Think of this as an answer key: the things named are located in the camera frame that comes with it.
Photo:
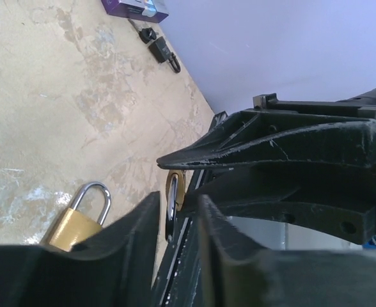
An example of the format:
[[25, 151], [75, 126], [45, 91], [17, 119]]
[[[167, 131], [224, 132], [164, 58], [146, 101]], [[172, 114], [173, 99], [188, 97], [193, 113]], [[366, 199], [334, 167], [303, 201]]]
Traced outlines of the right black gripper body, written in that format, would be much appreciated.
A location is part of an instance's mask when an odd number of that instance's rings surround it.
[[[300, 114], [314, 114], [326, 116], [345, 116], [351, 118], [367, 118], [376, 120], [376, 92], [368, 92], [350, 99], [336, 102], [326, 101], [291, 101], [281, 100], [274, 93], [259, 95], [254, 98], [254, 106], [260, 111], [284, 111]], [[307, 168], [311, 165], [330, 165], [314, 163], [275, 163], [263, 166], [297, 166]]]

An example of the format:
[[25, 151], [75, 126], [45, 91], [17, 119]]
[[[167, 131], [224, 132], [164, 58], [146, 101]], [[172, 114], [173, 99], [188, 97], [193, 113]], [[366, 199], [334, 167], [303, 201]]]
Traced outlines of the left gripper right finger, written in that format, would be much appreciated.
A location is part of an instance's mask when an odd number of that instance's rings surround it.
[[205, 306], [376, 306], [376, 249], [276, 251], [199, 198]]

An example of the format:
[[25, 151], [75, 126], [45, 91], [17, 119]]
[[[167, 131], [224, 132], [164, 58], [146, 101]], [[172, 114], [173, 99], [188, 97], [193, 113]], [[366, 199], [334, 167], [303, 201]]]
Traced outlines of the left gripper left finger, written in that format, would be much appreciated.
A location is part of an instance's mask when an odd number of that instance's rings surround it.
[[70, 252], [0, 245], [0, 306], [150, 306], [161, 194]]

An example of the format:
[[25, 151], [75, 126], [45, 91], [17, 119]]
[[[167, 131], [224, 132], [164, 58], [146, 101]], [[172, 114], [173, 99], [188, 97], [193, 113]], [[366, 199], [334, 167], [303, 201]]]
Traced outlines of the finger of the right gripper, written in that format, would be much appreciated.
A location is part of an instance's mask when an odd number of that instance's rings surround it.
[[157, 159], [162, 169], [275, 163], [369, 168], [376, 164], [376, 120], [248, 109], [231, 114], [193, 144]]
[[185, 195], [183, 215], [210, 198], [225, 216], [295, 224], [356, 244], [376, 234], [376, 164], [234, 168]]

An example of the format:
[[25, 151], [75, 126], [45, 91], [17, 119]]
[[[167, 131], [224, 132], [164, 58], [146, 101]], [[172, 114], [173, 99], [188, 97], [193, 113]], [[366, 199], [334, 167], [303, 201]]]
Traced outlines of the small brass padlock with keys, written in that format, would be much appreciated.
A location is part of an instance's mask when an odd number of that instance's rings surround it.
[[169, 170], [166, 180], [166, 221], [165, 236], [168, 242], [175, 235], [176, 213], [182, 209], [186, 191], [185, 172]]

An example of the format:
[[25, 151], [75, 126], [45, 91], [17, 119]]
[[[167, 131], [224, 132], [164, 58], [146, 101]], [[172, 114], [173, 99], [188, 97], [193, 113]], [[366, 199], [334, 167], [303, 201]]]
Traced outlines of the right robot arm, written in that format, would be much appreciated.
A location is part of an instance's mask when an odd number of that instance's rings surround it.
[[339, 100], [259, 95], [160, 157], [166, 238], [208, 196], [226, 216], [295, 224], [355, 244], [376, 235], [376, 88]]

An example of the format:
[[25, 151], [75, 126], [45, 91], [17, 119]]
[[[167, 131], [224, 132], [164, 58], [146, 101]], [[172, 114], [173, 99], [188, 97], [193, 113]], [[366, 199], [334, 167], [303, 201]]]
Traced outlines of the black key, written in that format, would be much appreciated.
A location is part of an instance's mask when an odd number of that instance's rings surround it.
[[128, 21], [136, 30], [138, 36], [144, 44], [148, 44], [151, 41], [155, 41], [157, 39], [157, 33], [153, 30], [153, 28], [140, 28], [132, 19], [128, 19]]

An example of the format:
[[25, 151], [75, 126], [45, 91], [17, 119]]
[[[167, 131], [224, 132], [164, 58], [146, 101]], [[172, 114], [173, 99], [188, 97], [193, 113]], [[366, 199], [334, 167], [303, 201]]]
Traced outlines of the short shackle brass padlock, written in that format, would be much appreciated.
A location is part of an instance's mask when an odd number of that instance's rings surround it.
[[[78, 211], [79, 205], [90, 189], [98, 189], [104, 196], [104, 205], [97, 220], [92, 220], [92, 218]], [[42, 240], [42, 244], [69, 252], [74, 245], [103, 229], [111, 204], [111, 193], [105, 184], [102, 182], [83, 184], [71, 199], [68, 207], [62, 211], [57, 220], [51, 225]]]

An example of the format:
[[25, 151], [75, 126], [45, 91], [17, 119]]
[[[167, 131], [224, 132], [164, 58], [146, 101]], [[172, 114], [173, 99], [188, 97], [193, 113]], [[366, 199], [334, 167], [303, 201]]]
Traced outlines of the black padlock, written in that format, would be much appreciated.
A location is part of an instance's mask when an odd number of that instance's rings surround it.
[[175, 53], [171, 52], [163, 36], [153, 41], [148, 46], [148, 50], [158, 63], [168, 62], [171, 65], [174, 73], [178, 74], [181, 72], [181, 66]]

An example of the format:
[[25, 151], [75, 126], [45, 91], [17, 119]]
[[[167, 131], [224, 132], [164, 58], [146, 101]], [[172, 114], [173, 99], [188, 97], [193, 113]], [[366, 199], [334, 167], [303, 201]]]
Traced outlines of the purple white box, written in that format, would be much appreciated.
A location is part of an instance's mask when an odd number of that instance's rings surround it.
[[110, 16], [160, 23], [169, 12], [163, 0], [101, 0]]

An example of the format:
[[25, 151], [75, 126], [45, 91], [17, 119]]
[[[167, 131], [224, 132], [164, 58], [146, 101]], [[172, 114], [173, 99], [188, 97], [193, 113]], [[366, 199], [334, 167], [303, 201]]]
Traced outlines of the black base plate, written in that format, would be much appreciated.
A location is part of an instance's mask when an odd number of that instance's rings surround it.
[[197, 223], [179, 217], [155, 277], [152, 306], [196, 306], [199, 272]]

